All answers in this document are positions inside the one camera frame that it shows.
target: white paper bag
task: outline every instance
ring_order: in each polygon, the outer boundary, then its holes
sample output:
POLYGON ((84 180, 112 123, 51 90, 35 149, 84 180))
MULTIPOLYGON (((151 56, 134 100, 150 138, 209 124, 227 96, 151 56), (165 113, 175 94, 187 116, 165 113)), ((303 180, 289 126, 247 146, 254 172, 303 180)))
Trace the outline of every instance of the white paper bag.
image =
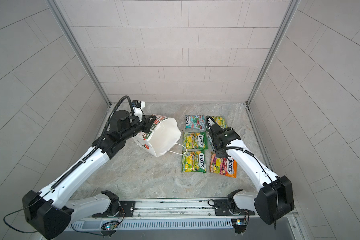
POLYGON ((156 115, 157 119, 152 124, 149 133, 140 132, 133 137, 140 147, 155 157, 168 152, 180 139, 181 132, 174 118, 156 115))

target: green candy package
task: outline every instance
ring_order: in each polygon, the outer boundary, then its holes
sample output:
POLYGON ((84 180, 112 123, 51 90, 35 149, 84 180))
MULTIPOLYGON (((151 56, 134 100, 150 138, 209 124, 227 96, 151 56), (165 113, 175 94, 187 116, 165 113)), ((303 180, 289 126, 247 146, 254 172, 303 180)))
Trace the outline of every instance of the green candy package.
POLYGON ((183 145, 186 149, 208 149, 206 132, 184 132, 183 145))
POLYGON ((181 172, 202 172, 206 173, 204 151, 187 152, 182 156, 181 172))
POLYGON ((186 115, 185 128, 205 130, 205 118, 203 115, 186 115))

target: black cable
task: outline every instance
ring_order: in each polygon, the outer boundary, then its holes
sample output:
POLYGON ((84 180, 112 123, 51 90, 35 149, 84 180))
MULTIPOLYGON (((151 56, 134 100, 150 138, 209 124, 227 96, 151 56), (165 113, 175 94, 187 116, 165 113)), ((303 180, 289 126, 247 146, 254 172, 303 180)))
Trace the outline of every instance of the black cable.
MULTIPOLYGON (((43 197, 45 197, 49 192, 50 192, 50 191, 48 191, 46 194, 44 194, 44 196, 42 196, 41 198, 39 198, 38 200, 36 200, 36 202, 34 202, 33 204, 37 203, 40 199, 42 199, 43 197)), ((11 212, 10 214, 5 215, 4 218, 3 218, 4 223, 5 223, 8 227, 12 228, 13 230, 15 230, 15 231, 17 231, 17 232, 21 232, 21 233, 35 233, 35 232, 38 232, 38 231, 33 231, 33 232, 21 231, 21 230, 18 230, 18 229, 16 229, 16 228, 12 227, 9 223, 7 223, 7 222, 5 221, 5 218, 6 218, 7 216, 9 216, 9 215, 11 215, 11 214, 14 214, 14 213, 17 213, 17 212, 20 212, 20 211, 22 211, 22 210, 24 210, 24 209, 27 209, 27 208, 29 208, 30 206, 32 206, 33 204, 31 204, 31 205, 29 205, 28 207, 25 207, 25 208, 23 208, 23 209, 20 209, 20 210, 17 210, 17 211, 11 212)))
POLYGON ((107 132, 107 129, 109 127, 109 124, 110 124, 110 120, 112 119, 114 113, 116 112, 116 110, 119 108, 120 104, 125 100, 125 99, 128 99, 128 102, 129 102, 129 106, 131 108, 131 114, 132 116, 134 116, 134 111, 133 111, 133 107, 132 107, 132 102, 131 102, 131 99, 129 98, 129 96, 124 96, 122 97, 116 104, 116 106, 113 108, 112 112, 110 113, 108 119, 107 119, 107 122, 106 122, 106 125, 104 126, 104 129, 103 131, 101 132, 101 135, 100 135, 100 138, 99 140, 97 141, 97 144, 96 146, 92 149, 91 152, 89 152, 85 157, 83 157, 81 159, 81 161, 77 162, 75 165, 73 165, 61 178, 59 178, 52 186, 51 186, 51 190, 56 188, 68 175, 70 175, 73 170, 75 170, 78 166, 80 166, 81 164, 83 164, 98 148, 99 146, 101 145, 101 143, 103 142, 103 139, 104 139, 104 136, 107 132))
POLYGON ((89 233, 89 234, 92 234, 92 235, 96 235, 96 236, 102 236, 102 237, 104 237, 104 235, 102 235, 102 234, 96 234, 96 233, 91 233, 91 232, 82 232, 82 231, 77 231, 75 228, 73 228, 72 223, 71 223, 71 228, 72 228, 75 232, 80 232, 80 233, 89 233))

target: orange candy package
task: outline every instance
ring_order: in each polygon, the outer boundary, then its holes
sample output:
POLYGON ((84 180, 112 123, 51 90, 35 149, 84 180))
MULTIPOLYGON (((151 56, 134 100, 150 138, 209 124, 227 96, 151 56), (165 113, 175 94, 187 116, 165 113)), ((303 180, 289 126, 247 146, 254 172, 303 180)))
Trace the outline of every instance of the orange candy package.
POLYGON ((217 158, 212 152, 210 171, 227 177, 236 177, 237 163, 227 158, 217 158))

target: yellow candy package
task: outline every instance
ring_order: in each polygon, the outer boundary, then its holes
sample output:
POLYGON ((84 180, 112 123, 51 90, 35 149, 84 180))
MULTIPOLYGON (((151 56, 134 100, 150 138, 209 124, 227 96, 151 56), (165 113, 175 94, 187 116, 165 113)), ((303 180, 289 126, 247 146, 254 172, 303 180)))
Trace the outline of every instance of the yellow candy package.
POLYGON ((184 132, 183 145, 186 149, 208 149, 206 132, 184 132))
POLYGON ((210 171, 227 177, 236 177, 237 163, 233 159, 217 158, 212 152, 210 171))
POLYGON ((187 152, 182 156, 181 172, 206 173, 204 151, 187 152))

